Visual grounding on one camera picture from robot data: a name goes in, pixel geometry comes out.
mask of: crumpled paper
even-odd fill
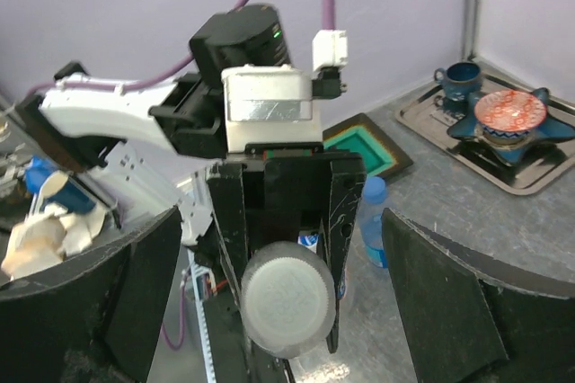
[[[102,231],[105,208],[96,203],[85,214],[67,214],[50,203],[42,213],[30,215],[12,229],[6,256],[0,268],[17,280],[62,263],[93,244]]]

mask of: metal tray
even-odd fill
[[[526,90],[496,76],[485,76],[483,92],[504,89]],[[575,165],[575,140],[570,140],[534,148],[519,165],[505,166],[490,150],[448,136],[447,129],[460,118],[452,117],[441,108],[440,101],[445,95],[440,86],[429,89],[427,85],[421,89],[421,95],[416,96],[395,114],[395,118],[506,192],[519,196],[534,194]],[[548,111],[556,119],[575,127],[574,105],[551,97]]]

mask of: white connector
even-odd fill
[[[345,31],[319,31],[313,41],[314,71],[348,65],[348,35]]]

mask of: gray table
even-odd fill
[[[394,113],[405,102],[404,98],[369,114],[414,161],[408,174],[389,184],[393,206],[423,226],[482,253],[529,271],[575,281],[575,237],[571,233],[575,223],[570,221],[575,214],[575,171],[536,196],[511,196],[398,124]],[[389,274],[367,261],[357,234],[348,262],[349,297],[342,304],[340,349],[330,355],[323,343],[292,361],[297,381],[415,382]],[[166,315],[175,316],[172,306]],[[176,326],[175,322],[170,325],[174,331]],[[156,355],[162,360],[155,361],[151,381],[203,381],[198,354],[197,345],[170,354],[160,346]]]

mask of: water bottle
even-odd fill
[[[369,261],[380,268],[387,268],[382,238],[381,216],[387,206],[385,181],[378,176],[367,178],[359,204],[357,223]]]

